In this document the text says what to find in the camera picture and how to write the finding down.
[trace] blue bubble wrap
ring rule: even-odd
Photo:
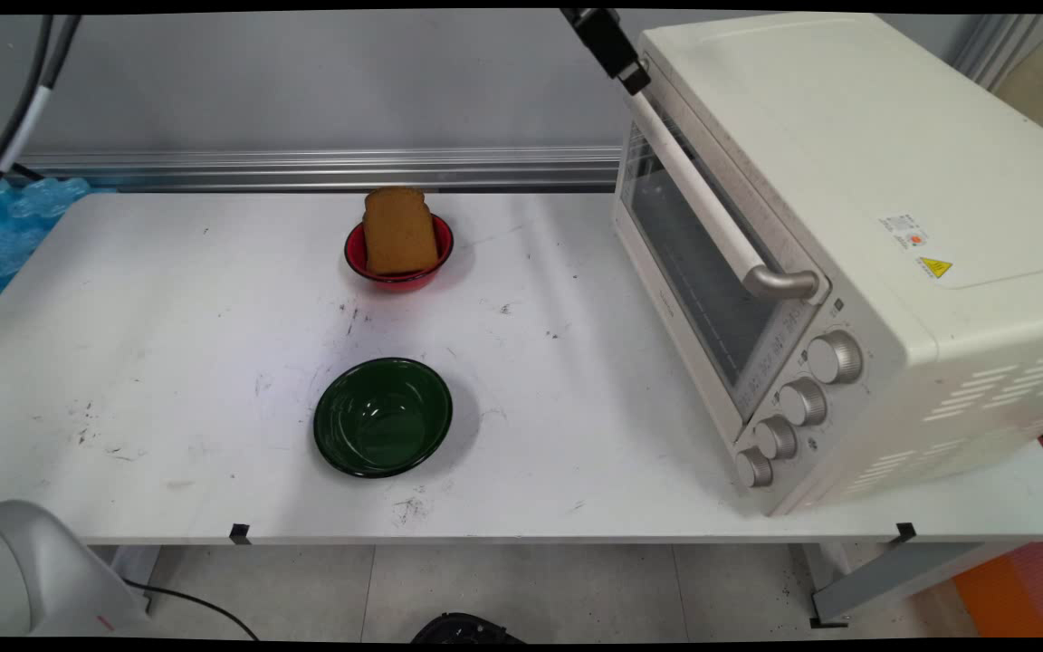
[[[71,203],[112,189],[92,189],[82,178],[43,178],[23,189],[0,182],[0,294]]]

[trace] toaster oven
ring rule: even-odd
[[[1043,434],[1043,128],[870,14],[638,42],[613,222],[767,514]]]

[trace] floor tile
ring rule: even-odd
[[[446,611],[526,643],[686,641],[670,546],[378,546],[364,642]]]
[[[841,638],[939,638],[976,636],[976,623],[956,585],[944,581],[881,609],[858,612]]]
[[[227,609],[262,639],[360,639],[371,546],[164,546],[153,586]],[[236,623],[169,595],[148,611],[164,634],[243,639]]]
[[[693,642],[976,635],[955,587],[943,582],[847,628],[810,627],[811,575],[797,546],[675,546]]]

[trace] oven door handle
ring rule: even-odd
[[[686,152],[683,152],[682,146],[671,135],[670,128],[650,105],[646,95],[626,95],[625,99],[641,136],[646,137],[658,154],[658,160],[677,183],[699,222],[703,223],[710,240],[724,255],[724,259],[727,259],[731,270],[735,271],[746,290],[767,299],[806,299],[814,296],[820,285],[820,279],[814,271],[778,273],[767,268],[762,257],[754,249],[751,241],[746,239],[735,219],[731,218],[730,212],[713,194],[703,175],[699,174]]]

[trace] green bowl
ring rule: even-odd
[[[381,358],[348,368],[324,389],[312,430],[337,470],[388,478],[434,454],[452,418],[442,377],[417,360]]]

